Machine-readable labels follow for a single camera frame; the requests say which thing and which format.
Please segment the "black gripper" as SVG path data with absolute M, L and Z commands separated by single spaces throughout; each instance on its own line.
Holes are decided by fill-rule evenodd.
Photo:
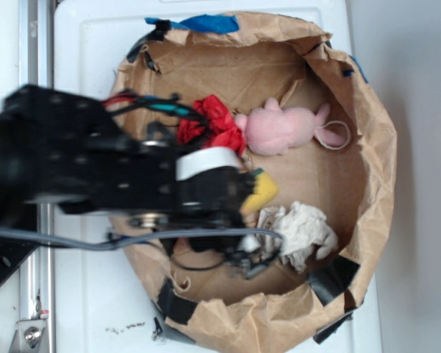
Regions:
M 242 229 L 240 208 L 254 193 L 255 176 L 227 147 L 211 147 L 176 161 L 182 222 L 207 229 Z

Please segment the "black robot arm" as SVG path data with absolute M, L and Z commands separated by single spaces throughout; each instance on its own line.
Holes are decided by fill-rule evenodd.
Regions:
M 23 86 L 0 114 L 0 227 L 16 225 L 31 204 L 52 203 L 136 227 L 199 228 L 197 252 L 232 252 L 254 176 L 228 148 L 202 163 L 203 141 L 181 145 L 157 121 L 137 139 L 102 101 Z

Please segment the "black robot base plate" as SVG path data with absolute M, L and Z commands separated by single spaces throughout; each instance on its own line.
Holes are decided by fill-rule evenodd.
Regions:
M 37 246 L 30 242 L 0 239 L 0 287 L 36 248 Z

